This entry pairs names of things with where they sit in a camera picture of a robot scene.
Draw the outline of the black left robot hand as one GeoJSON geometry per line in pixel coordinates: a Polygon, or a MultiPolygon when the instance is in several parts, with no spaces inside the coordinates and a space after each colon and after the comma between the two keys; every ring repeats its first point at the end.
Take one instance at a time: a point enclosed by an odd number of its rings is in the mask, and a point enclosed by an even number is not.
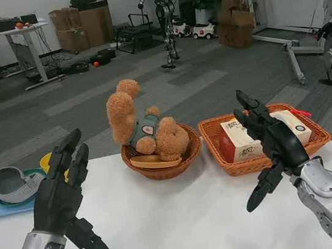
{"type": "Polygon", "coordinates": [[[90,222],[77,218],[89,156],[88,145],[78,145],[80,139],[76,128],[52,150],[47,177],[37,191],[33,229],[67,237],[79,249],[109,249],[90,222]]]}

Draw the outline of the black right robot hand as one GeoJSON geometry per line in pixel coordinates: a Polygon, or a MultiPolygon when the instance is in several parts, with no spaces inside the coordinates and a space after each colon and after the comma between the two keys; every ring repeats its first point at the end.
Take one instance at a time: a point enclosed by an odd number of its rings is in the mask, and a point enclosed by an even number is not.
{"type": "Polygon", "coordinates": [[[247,211],[253,212],[267,194],[274,192],[283,178],[282,173],[290,175],[308,161],[309,156],[293,131],[283,121],[272,117],[262,102],[240,90],[236,92],[236,99],[248,113],[235,109],[235,118],[252,139],[261,142],[264,155],[273,163],[259,174],[258,184],[246,204],[247,211]]]}

